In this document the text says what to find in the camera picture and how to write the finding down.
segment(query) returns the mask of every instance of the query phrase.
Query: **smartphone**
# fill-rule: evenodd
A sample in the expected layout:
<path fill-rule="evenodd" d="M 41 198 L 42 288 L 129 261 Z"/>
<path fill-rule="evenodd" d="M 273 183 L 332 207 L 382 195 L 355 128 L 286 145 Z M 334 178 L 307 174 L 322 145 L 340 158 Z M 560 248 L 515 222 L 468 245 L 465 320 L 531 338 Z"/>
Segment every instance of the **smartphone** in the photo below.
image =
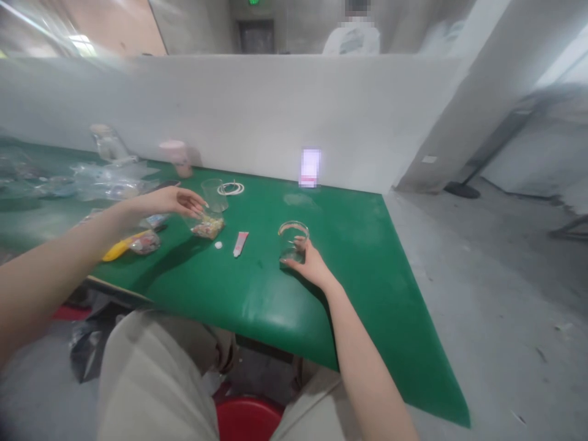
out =
<path fill-rule="evenodd" d="M 300 166 L 299 187 L 316 188 L 319 184 L 320 150 L 303 149 Z"/>

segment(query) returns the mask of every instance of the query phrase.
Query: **white shirt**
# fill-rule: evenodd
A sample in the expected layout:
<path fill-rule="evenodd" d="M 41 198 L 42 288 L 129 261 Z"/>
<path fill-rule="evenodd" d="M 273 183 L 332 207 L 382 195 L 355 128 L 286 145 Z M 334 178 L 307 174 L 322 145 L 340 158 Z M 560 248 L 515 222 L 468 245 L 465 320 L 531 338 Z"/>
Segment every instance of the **white shirt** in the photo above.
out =
<path fill-rule="evenodd" d="M 378 55 L 380 31 L 365 17 L 341 23 L 326 41 L 323 55 Z"/>

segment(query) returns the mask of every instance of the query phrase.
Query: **white cap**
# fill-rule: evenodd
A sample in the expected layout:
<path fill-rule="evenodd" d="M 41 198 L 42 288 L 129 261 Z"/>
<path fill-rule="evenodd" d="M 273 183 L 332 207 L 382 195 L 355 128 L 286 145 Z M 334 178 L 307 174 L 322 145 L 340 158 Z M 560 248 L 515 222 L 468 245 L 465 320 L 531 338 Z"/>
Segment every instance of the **white cap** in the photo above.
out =
<path fill-rule="evenodd" d="M 106 124 L 92 124 L 90 126 L 90 131 L 96 135 L 110 135 L 112 133 L 112 128 Z"/>
<path fill-rule="evenodd" d="M 162 149 L 169 149 L 169 150 L 175 150 L 178 148 L 185 148 L 186 147 L 186 143 L 183 141 L 178 141 L 178 140 L 169 140 L 169 141 L 164 141 L 159 145 L 159 148 Z"/>

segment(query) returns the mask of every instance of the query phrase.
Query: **glue tube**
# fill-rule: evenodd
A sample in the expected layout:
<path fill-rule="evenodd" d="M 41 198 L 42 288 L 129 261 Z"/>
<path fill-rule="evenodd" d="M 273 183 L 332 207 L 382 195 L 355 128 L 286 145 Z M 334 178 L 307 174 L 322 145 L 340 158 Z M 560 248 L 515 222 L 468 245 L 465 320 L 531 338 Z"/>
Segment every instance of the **glue tube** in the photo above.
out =
<path fill-rule="evenodd" d="M 239 257 L 241 254 L 241 250 L 243 250 L 243 245 L 245 244 L 245 239 L 247 239 L 247 236 L 249 236 L 249 233 L 239 232 L 239 235 L 237 236 L 237 243 L 235 244 L 235 249 L 233 250 L 234 257 Z"/>

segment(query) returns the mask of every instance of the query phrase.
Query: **hand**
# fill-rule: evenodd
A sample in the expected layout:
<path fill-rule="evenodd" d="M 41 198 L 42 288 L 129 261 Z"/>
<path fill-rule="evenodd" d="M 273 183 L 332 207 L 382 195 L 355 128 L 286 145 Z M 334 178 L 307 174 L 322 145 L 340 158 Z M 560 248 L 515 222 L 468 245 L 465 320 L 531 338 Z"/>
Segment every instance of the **hand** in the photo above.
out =
<path fill-rule="evenodd" d="M 165 187 L 152 193 L 137 196 L 124 201 L 128 207 L 140 217 L 149 217 L 153 214 L 178 213 L 186 217 L 198 217 L 203 205 L 206 205 L 201 196 L 192 190 L 179 187 Z"/>
<path fill-rule="evenodd" d="M 304 249 L 300 250 L 306 252 L 305 263 L 299 263 L 292 259 L 282 259 L 281 262 L 288 265 L 293 270 L 299 272 L 306 280 L 315 284 L 323 291 L 333 282 L 338 283 L 335 276 L 331 273 L 325 261 L 321 257 L 319 250 L 317 250 L 310 239 L 306 240 Z"/>

